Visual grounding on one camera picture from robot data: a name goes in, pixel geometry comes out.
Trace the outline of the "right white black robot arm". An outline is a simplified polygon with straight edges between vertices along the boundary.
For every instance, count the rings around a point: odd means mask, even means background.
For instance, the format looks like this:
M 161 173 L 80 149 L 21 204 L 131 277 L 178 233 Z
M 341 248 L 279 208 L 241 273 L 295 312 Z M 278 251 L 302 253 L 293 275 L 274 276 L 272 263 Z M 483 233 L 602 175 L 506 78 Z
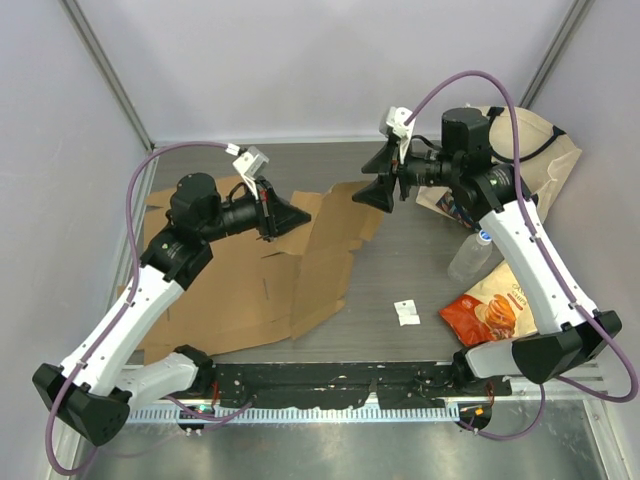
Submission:
M 520 338 L 482 342 L 453 357 L 451 380 L 472 395 L 489 377 L 521 374 L 535 384 L 557 379 L 596 358 L 605 339 L 622 327 L 615 311 L 602 311 L 569 274 L 541 225 L 536 204 L 510 162 L 494 162 L 493 119 L 476 108 L 454 108 L 441 117 L 440 146 L 411 149 L 414 120 L 392 107 L 380 131 L 385 146 L 362 168 L 375 175 L 352 199 L 390 213 L 393 195 L 413 187 L 447 187 L 454 201 L 494 241 L 530 305 L 536 331 Z

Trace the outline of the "brown cardboard box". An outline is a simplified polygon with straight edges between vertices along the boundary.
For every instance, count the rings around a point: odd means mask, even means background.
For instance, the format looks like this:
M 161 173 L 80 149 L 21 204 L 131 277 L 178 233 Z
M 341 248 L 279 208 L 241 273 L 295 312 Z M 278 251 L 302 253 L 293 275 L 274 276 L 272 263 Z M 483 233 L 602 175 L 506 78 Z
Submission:
M 382 211 L 356 203 L 352 195 L 366 181 L 334 184 L 325 193 L 296 191 L 291 204 L 311 221 L 279 238 L 279 251 L 297 256 L 290 312 L 291 337 L 297 339 L 339 312 L 346 304 L 355 252 L 375 236 Z

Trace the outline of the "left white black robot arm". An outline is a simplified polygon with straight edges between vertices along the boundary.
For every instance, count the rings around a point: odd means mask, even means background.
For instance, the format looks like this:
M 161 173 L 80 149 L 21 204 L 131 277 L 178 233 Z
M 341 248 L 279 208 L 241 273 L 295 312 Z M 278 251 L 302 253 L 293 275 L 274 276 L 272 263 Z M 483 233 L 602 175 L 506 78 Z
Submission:
M 133 374 L 123 368 L 212 260 L 212 242 L 249 230 L 272 241 L 310 222 L 309 213 L 279 197 L 264 177 L 254 184 L 238 198 L 222 197 L 210 175 L 183 177 L 170 198 L 166 226 L 149 242 L 115 304 L 60 365 L 43 363 L 34 373 L 50 413 L 92 445 L 110 442 L 133 410 L 175 392 L 200 399 L 211 391 L 213 362 L 189 345 Z

